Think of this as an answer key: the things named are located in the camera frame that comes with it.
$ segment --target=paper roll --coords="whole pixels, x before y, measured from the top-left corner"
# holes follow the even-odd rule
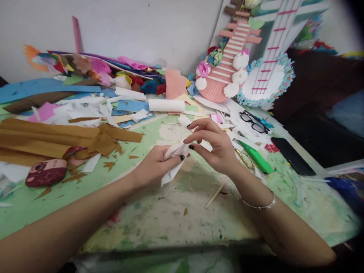
[[[150,99],[149,111],[157,112],[184,112],[185,102],[183,100],[160,100]]]

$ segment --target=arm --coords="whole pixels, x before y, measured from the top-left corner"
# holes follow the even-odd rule
[[[263,207],[272,202],[270,189],[240,164],[230,138],[211,119],[198,119],[188,128],[196,129],[184,143],[208,141],[213,147],[211,152],[198,144],[191,144],[190,149],[200,154],[216,171],[227,175],[248,204]],[[281,260],[302,267],[328,265],[335,261],[336,255],[325,241],[277,196],[275,198],[276,204],[270,209],[246,206],[274,253]]]
[[[161,181],[183,158],[163,162],[155,146],[126,177],[89,194],[0,241],[0,271],[56,272],[131,195]]]

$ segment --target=table surface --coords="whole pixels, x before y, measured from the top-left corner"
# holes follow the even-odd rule
[[[260,109],[249,111],[259,117],[267,116]],[[274,118],[269,117],[268,121],[278,126]],[[124,154],[116,153],[116,159],[111,156],[102,157],[95,170],[83,177],[81,182],[56,184],[49,194],[36,200],[44,189],[22,187],[1,200],[14,205],[0,207],[0,238],[125,176],[154,145],[180,143],[191,133],[178,124],[177,116],[167,114],[159,114],[155,118],[140,122],[132,130],[145,134],[142,142],[121,141]],[[278,127],[273,131],[275,135],[288,139],[316,171],[317,177],[323,178],[327,175],[291,136]],[[276,169],[272,174],[263,175],[266,185],[330,246],[344,242],[357,233],[359,220],[336,191],[322,182],[302,181],[280,152],[260,152]],[[139,158],[129,159],[129,155]],[[104,162],[115,162],[110,172],[103,167]],[[198,154],[191,153],[172,182],[163,188],[146,189],[129,198],[127,204],[79,252],[230,245],[259,239],[258,232],[238,200],[239,193],[230,180],[225,187],[227,195],[219,195],[208,209],[204,208],[225,178],[226,176],[213,170]]]

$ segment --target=red painted rock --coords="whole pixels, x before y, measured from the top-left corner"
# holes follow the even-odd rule
[[[25,180],[30,188],[52,186],[61,181],[67,172],[67,161],[63,159],[51,159],[34,165]]]

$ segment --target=silver bracelet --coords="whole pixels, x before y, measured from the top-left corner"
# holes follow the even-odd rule
[[[274,194],[274,191],[271,191],[271,192],[273,194],[273,201],[272,201],[272,203],[270,203],[269,205],[264,206],[264,207],[255,207],[255,206],[249,205],[243,198],[242,198],[242,200],[245,203],[245,205],[247,205],[248,207],[252,207],[254,209],[260,209],[260,210],[262,210],[262,209],[270,209],[276,203],[276,195]]]

